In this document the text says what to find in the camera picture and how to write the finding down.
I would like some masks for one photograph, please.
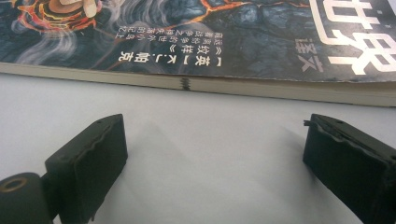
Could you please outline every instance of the dark book cover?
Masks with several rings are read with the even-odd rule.
[[[389,0],[0,3],[2,63],[148,76],[396,81]]]

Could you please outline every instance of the black plastic object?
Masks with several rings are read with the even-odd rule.
[[[365,224],[396,220],[396,149],[349,124],[313,114],[304,162]]]
[[[46,160],[0,182],[0,224],[87,223],[128,158],[122,115],[99,119]]]

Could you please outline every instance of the book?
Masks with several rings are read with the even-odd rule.
[[[0,72],[396,106],[390,0],[7,0]]]

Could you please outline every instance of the white surface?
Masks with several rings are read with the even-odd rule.
[[[0,75],[0,179],[122,113],[129,160],[94,223],[361,223],[302,163],[311,113],[396,147],[396,109]]]

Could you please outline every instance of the cover illustration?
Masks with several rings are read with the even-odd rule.
[[[0,62],[139,74],[396,81],[390,0],[0,0]]]

